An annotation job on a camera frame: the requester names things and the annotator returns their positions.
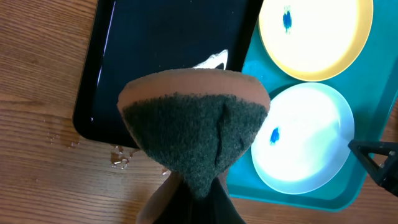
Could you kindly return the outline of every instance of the blue dye spot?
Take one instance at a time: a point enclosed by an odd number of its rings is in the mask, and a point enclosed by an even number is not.
[[[275,142],[277,142],[278,140],[279,140],[279,128],[275,128],[272,131],[271,138],[269,139],[269,143],[271,144],[271,146],[273,146],[275,144]]]
[[[292,27],[292,17],[290,16],[290,10],[287,10],[284,13],[284,26],[286,32]]]

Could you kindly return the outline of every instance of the sponge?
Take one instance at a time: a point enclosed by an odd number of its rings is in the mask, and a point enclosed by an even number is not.
[[[178,172],[195,198],[252,144],[269,110],[261,83],[237,72],[168,70],[127,84],[118,108],[137,145]]]

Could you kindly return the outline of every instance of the water droplet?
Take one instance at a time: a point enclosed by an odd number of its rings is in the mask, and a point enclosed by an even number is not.
[[[166,175],[166,174],[167,174],[167,171],[169,171],[169,169],[166,168],[166,167],[163,167],[163,169],[162,169],[162,175]]]
[[[121,156],[120,154],[118,154],[116,152],[111,152],[110,161],[111,161],[113,167],[115,167],[115,168],[117,168],[116,165],[118,165],[118,164],[123,164],[123,166],[121,166],[121,168],[126,168],[130,162],[128,158],[126,158],[125,156]]]
[[[136,152],[138,152],[139,151],[139,149],[133,149],[131,152],[130,152],[130,158],[132,157],[132,155],[134,154],[134,153],[136,153]]]

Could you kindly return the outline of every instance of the wooden table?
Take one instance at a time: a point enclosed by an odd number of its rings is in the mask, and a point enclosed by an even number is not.
[[[95,6],[0,0],[0,223],[134,223],[166,178],[142,152],[110,167],[113,146],[72,126]],[[398,141],[398,103],[383,140]],[[233,202],[247,223],[398,223],[398,198],[369,178],[338,213]]]

